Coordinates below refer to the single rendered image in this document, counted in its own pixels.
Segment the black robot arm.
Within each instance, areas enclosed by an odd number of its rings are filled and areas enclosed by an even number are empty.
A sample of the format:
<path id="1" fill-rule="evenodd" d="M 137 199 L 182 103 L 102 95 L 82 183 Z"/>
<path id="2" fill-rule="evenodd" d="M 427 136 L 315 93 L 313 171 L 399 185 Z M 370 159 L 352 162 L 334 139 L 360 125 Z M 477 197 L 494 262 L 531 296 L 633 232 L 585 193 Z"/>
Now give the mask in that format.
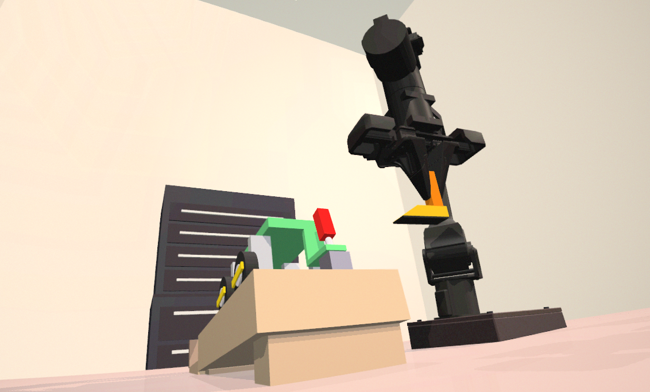
<path id="1" fill-rule="evenodd" d="M 401 88 L 420 87 L 425 91 L 418 57 L 424 48 L 422 36 L 412 33 L 411 27 L 403 22 L 389 19 L 387 14 L 373 22 L 363 37 L 362 46 L 366 60 L 382 82 L 387 102 Z M 379 168 L 399 167 L 384 161 L 387 145 L 377 142 L 373 145 L 374 151 L 363 158 L 375 160 Z M 434 320 L 487 314 L 479 311 L 473 281 L 483 279 L 478 251 L 471 241 L 466 241 L 464 230 L 453 220 L 446 184 L 442 202 L 447 207 L 449 219 L 430 224 L 423 232 L 425 276 L 428 283 L 435 286 L 439 316 Z M 469 269 L 471 262 L 473 269 Z"/>

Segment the tan wooden ramp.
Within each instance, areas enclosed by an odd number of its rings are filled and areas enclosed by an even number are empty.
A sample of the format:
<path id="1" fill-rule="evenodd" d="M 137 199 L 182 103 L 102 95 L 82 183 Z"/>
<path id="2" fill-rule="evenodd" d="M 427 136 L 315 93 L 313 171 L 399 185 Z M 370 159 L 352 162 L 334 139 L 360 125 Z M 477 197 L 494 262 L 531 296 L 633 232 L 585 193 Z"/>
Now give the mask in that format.
<path id="1" fill-rule="evenodd" d="M 319 265 L 253 269 L 189 341 L 190 373 L 254 370 L 271 387 L 406 364 L 398 269 L 353 269 L 349 251 Z"/>

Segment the red-headed pin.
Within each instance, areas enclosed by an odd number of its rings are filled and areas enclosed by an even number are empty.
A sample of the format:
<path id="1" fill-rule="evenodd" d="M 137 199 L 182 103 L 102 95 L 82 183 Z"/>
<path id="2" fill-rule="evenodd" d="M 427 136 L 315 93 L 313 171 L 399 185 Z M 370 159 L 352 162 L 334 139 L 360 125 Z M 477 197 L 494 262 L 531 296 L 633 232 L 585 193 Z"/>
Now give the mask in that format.
<path id="1" fill-rule="evenodd" d="M 336 235 L 331 216 L 328 209 L 316 209 L 312 215 L 315 227 L 318 232 L 319 241 L 326 244 L 333 244 L 332 239 Z"/>

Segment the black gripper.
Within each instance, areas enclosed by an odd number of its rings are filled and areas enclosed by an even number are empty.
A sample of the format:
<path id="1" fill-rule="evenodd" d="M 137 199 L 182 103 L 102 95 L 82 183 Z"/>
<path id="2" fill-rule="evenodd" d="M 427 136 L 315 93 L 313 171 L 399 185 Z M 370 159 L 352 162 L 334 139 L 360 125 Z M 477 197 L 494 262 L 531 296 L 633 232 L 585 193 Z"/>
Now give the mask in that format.
<path id="1" fill-rule="evenodd" d="M 443 127 L 431 105 L 434 95 L 420 87 L 406 87 L 389 98 L 384 116 L 365 113 L 347 138 L 350 155 L 369 156 L 374 143 L 387 145 L 384 161 L 398 165 L 424 201 L 431 198 L 429 171 L 435 172 L 440 198 L 450 165 L 463 165 L 486 147 L 482 133 L 457 128 L 449 136 L 438 134 Z"/>

